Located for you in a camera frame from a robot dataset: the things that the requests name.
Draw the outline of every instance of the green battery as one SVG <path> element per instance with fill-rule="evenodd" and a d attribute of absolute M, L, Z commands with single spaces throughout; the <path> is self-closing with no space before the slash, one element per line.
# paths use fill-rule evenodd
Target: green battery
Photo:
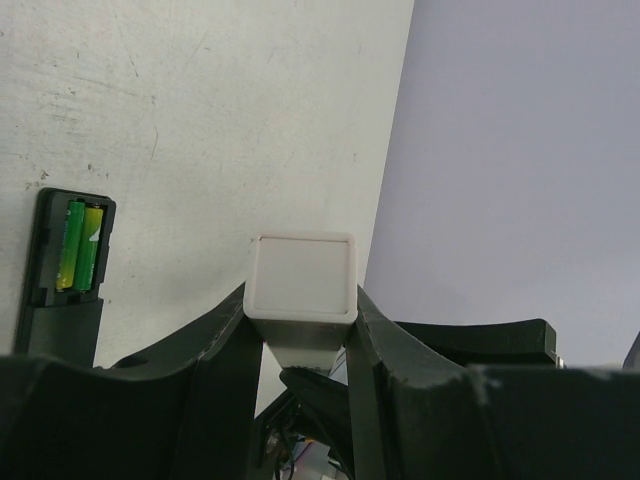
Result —
<path fill-rule="evenodd" d="M 64 290 L 73 285 L 73 276 L 76 271 L 78 247 L 80 245 L 80 233 L 84 220 L 84 203 L 71 201 L 67 206 L 67 218 L 64 222 L 64 236 L 62 237 L 62 251 L 60 263 L 56 275 L 56 289 Z"/>
<path fill-rule="evenodd" d="M 82 224 L 82 234 L 80 235 L 78 261 L 76 262 L 76 273 L 73 279 L 74 290 L 91 290 L 93 272 L 96 266 L 96 254 L 98 253 L 98 243 L 100 241 L 102 215 L 103 211 L 98 206 L 89 206 L 84 210 L 84 223 Z"/>

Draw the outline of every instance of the gray wall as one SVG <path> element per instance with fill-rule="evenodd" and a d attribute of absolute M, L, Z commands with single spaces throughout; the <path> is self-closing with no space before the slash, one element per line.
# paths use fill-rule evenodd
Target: gray wall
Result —
<path fill-rule="evenodd" d="M 365 287 L 389 316 L 640 328 L 640 2 L 415 3 Z"/>

